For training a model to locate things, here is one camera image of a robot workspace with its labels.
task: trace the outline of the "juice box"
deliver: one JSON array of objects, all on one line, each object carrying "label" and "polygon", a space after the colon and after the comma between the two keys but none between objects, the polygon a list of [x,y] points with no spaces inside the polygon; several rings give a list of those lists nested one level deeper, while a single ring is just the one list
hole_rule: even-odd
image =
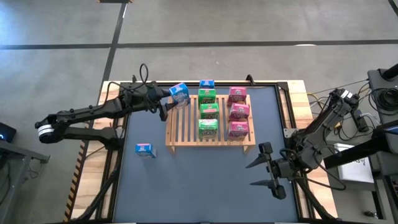
[{"label": "juice box", "polygon": [[229,123],[228,139],[243,141],[249,133],[249,125],[247,122],[232,121]]},{"label": "juice box", "polygon": [[232,86],[229,88],[227,106],[231,106],[233,103],[246,103],[246,87]]},{"label": "juice box", "polygon": [[200,80],[199,88],[214,89],[214,80]]},{"label": "juice box", "polygon": [[172,88],[169,88],[169,93],[173,98],[173,102],[178,103],[175,106],[176,108],[182,108],[184,106],[187,106],[191,102],[188,87],[185,83],[179,83]]},{"label": "juice box", "polygon": [[199,89],[198,91],[198,106],[204,103],[216,103],[215,89]]},{"label": "juice box", "polygon": [[156,158],[156,150],[152,144],[136,144],[136,153],[143,158]]},{"label": "juice box", "polygon": [[248,121],[250,106],[233,103],[229,111],[229,121]]},{"label": "juice box", "polygon": [[198,133],[200,139],[212,139],[217,137],[217,119],[199,119]]},{"label": "juice box", "polygon": [[218,119],[219,113],[218,103],[200,105],[200,119]]}]

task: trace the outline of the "pink juice box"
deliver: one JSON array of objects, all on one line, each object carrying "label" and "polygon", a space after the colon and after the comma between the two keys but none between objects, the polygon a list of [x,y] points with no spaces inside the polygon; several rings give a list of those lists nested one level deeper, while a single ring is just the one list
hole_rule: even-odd
[{"label": "pink juice box", "polygon": [[229,111],[229,121],[248,121],[250,106],[233,103]]},{"label": "pink juice box", "polygon": [[243,141],[249,133],[249,125],[247,122],[232,121],[229,123],[228,139]]},{"label": "pink juice box", "polygon": [[246,104],[246,87],[229,88],[227,106],[230,107],[233,103]]}]

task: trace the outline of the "green box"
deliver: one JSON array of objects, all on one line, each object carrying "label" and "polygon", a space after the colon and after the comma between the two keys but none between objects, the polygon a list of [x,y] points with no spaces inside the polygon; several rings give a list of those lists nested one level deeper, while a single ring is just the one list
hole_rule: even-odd
[{"label": "green box", "polygon": [[204,103],[216,103],[215,89],[199,89],[198,91],[198,106]]},{"label": "green box", "polygon": [[217,137],[217,119],[199,119],[198,133],[200,139],[213,139]]},{"label": "green box", "polygon": [[200,119],[218,119],[220,109],[218,103],[205,103],[200,105]]}]

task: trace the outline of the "concrete floor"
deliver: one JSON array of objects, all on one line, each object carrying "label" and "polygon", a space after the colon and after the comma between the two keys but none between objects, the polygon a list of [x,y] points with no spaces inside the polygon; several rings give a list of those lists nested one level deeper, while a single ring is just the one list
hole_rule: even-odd
[{"label": "concrete floor", "polygon": [[[119,9],[95,0],[0,0],[0,45],[108,44]],[[119,43],[369,39],[398,39],[398,17],[387,0],[135,0]],[[34,123],[95,104],[108,53],[0,50],[0,94],[6,96],[0,121],[17,129],[15,144],[51,154],[46,166],[32,165],[40,175],[24,184],[13,223],[62,220],[79,142],[41,144]],[[146,63],[150,80],[241,80],[250,73],[258,80],[304,80],[307,91],[316,92],[364,80],[368,70],[388,68],[397,58],[398,45],[118,49],[110,80],[130,80]],[[374,113],[366,102],[361,109]],[[393,223],[361,215],[373,209],[369,194],[334,192],[339,217]]]}]

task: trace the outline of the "blue box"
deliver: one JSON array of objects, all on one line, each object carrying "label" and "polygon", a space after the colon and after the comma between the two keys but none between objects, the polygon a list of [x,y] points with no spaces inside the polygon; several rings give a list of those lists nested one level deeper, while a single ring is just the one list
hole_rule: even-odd
[{"label": "blue box", "polygon": [[214,80],[200,80],[199,88],[214,88]]},{"label": "blue box", "polygon": [[174,103],[178,103],[176,105],[177,108],[182,108],[190,104],[191,98],[189,97],[188,87],[185,83],[179,83],[172,88],[169,88],[169,92]]},{"label": "blue box", "polygon": [[156,158],[156,149],[152,144],[136,144],[136,153],[143,158]]}]

